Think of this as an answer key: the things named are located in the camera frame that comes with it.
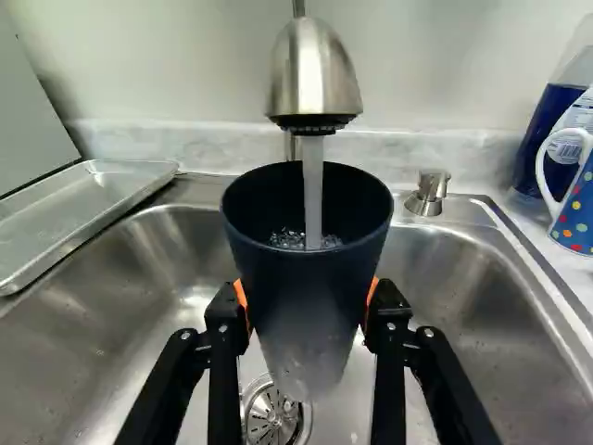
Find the white label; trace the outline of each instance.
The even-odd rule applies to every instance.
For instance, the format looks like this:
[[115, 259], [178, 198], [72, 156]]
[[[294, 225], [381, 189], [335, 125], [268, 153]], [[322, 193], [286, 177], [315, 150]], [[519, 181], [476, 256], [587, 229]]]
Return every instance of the white label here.
[[571, 136], [559, 137], [549, 143], [548, 155], [559, 164], [574, 164], [581, 156], [581, 140]]
[[[563, 128], [584, 128], [593, 134], [593, 87], [589, 87], [564, 111], [551, 133]], [[555, 138], [548, 145], [548, 155], [559, 164], [575, 164], [581, 155], [581, 139], [575, 136]]]

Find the faucet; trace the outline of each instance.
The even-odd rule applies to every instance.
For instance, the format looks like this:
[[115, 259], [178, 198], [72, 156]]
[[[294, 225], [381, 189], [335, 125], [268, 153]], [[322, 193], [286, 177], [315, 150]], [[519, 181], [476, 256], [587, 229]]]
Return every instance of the faucet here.
[[406, 198], [404, 207], [420, 216], [440, 215], [449, 179], [451, 174], [444, 170], [420, 170], [418, 190]]
[[325, 22], [305, 16], [305, 1], [293, 0], [293, 19], [271, 53], [266, 116], [290, 136], [286, 154], [298, 158], [295, 136], [324, 136], [362, 112], [354, 66], [338, 35]]

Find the dish soap bottle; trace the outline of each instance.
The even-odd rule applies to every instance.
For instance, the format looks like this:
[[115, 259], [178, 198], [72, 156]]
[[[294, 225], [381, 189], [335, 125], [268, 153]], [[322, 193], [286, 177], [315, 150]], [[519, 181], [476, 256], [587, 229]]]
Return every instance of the dish soap bottle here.
[[[593, 14], [589, 14], [581, 20], [567, 45], [561, 63], [539, 99], [519, 147], [513, 188], [519, 192], [521, 198], [541, 199], [536, 181], [536, 154], [552, 129], [558, 131], [566, 127], [586, 128], [589, 125], [589, 114], [593, 118], [593, 109], [579, 105], [577, 99], [583, 96], [592, 83]], [[549, 178], [549, 191], [559, 201], [578, 170], [579, 155], [580, 145], [577, 140], [567, 139], [550, 145], [544, 161], [544, 171]]]

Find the sink drain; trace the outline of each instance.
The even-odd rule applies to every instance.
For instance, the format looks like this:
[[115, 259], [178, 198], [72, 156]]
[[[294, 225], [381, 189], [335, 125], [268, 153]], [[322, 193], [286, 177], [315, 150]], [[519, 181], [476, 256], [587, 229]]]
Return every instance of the sink drain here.
[[309, 439], [311, 406], [281, 394], [269, 374], [254, 380], [243, 399], [248, 445], [304, 445]]

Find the sink basin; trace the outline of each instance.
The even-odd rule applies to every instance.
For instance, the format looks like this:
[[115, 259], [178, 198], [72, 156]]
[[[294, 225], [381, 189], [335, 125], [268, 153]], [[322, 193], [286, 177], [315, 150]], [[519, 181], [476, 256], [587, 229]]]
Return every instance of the sink basin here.
[[[237, 276], [217, 211], [228, 181], [177, 178], [0, 302], [0, 444], [112, 443], [169, 335], [205, 330], [209, 300]], [[591, 443], [593, 364], [553, 301], [574, 295], [487, 198], [448, 197], [422, 218], [395, 195], [377, 274], [413, 324], [447, 334], [503, 442]], [[254, 335], [243, 390], [266, 372]], [[358, 334], [339, 388], [313, 406], [308, 444], [368, 443], [373, 380]], [[438, 443], [411, 374], [406, 391], [409, 443]], [[179, 444], [206, 444], [207, 397], [208, 372]]]

